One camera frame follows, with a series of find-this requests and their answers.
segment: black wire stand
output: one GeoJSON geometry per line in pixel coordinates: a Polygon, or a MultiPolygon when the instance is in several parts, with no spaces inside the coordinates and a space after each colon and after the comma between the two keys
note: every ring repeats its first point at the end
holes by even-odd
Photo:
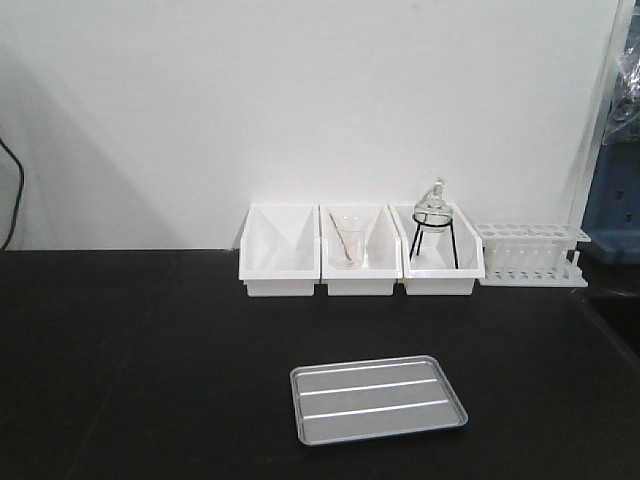
{"type": "Polygon", "coordinates": [[[413,221],[416,222],[418,226],[416,227],[416,234],[413,236],[413,243],[411,244],[411,252],[409,253],[409,260],[413,258],[413,250],[416,248],[416,241],[418,242],[418,250],[416,251],[416,256],[420,255],[420,247],[422,246],[422,236],[424,235],[424,231],[422,230],[422,227],[431,227],[431,228],[449,227],[449,231],[451,232],[451,246],[453,248],[453,261],[456,265],[456,270],[457,270],[459,268],[458,267],[458,249],[456,248],[456,235],[455,235],[455,232],[453,231],[453,218],[450,218],[449,222],[443,225],[432,225],[430,223],[421,222],[416,218],[416,215],[414,213],[413,221]]]}

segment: blue container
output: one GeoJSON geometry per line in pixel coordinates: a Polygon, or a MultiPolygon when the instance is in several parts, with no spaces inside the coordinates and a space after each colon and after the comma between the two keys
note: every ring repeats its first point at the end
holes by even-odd
{"type": "Polygon", "coordinates": [[[640,144],[601,147],[582,229],[591,243],[580,250],[607,264],[640,264],[640,144]]]}

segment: plastic bag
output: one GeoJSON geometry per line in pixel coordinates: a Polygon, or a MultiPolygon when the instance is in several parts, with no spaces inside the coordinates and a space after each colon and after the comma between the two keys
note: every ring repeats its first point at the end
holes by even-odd
{"type": "Polygon", "coordinates": [[[640,143],[640,16],[634,15],[627,48],[618,60],[611,110],[602,139],[603,145],[640,143]]]}

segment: metal tray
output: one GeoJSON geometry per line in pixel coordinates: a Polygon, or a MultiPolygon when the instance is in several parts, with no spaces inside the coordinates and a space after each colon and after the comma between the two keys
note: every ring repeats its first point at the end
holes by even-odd
{"type": "Polygon", "coordinates": [[[461,427],[468,420],[440,365],[426,355],[298,367],[291,391],[305,445],[461,427]]]}

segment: black cable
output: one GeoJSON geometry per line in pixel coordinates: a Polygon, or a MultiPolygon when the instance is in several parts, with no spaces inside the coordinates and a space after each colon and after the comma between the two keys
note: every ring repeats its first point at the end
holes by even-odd
{"type": "Polygon", "coordinates": [[[0,137],[0,146],[4,148],[4,151],[7,152],[7,154],[11,157],[11,159],[15,162],[15,164],[18,166],[18,171],[20,172],[20,184],[18,185],[18,193],[16,194],[16,201],[13,204],[13,215],[11,216],[11,227],[9,228],[9,234],[7,235],[6,240],[2,244],[2,247],[0,247],[0,250],[4,251],[9,246],[9,243],[11,243],[11,239],[13,238],[13,232],[16,229],[16,222],[18,221],[18,211],[20,210],[20,201],[22,200],[22,190],[24,190],[24,168],[22,168],[22,164],[20,163],[20,160],[18,160],[18,157],[16,157],[15,154],[11,151],[11,149],[7,146],[7,144],[4,143],[4,140],[2,140],[2,137],[0,137]]]}

